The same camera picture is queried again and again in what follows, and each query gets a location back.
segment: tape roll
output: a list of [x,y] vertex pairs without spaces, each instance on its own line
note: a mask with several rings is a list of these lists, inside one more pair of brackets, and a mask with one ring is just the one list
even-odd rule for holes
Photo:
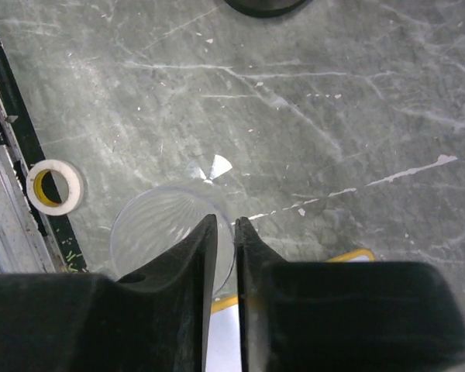
[[[69,187],[67,199],[62,203],[51,201],[43,191],[43,178],[51,171],[60,174]],[[84,184],[81,174],[67,161],[42,160],[36,163],[28,173],[26,178],[26,193],[31,204],[40,212],[46,215],[66,215],[74,211],[81,203],[84,194]]]

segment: marble surface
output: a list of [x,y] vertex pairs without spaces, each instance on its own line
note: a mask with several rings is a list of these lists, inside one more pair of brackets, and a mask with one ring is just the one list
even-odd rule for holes
[[0,37],[46,155],[86,177],[92,270],[128,200],[217,153],[230,214],[285,257],[429,262],[465,314],[465,0],[0,0]]

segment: clear plastic cup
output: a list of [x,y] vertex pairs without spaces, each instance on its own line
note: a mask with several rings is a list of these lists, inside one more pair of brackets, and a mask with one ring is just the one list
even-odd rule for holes
[[119,213],[110,237],[117,275],[124,276],[161,255],[186,237],[208,214],[217,217],[219,234],[213,292],[219,292],[234,264],[233,228],[219,188],[201,178],[146,191]]

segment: black round object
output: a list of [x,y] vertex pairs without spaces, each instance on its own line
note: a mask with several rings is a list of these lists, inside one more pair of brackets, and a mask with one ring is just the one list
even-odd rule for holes
[[308,0],[226,0],[238,12],[257,18],[282,16]]

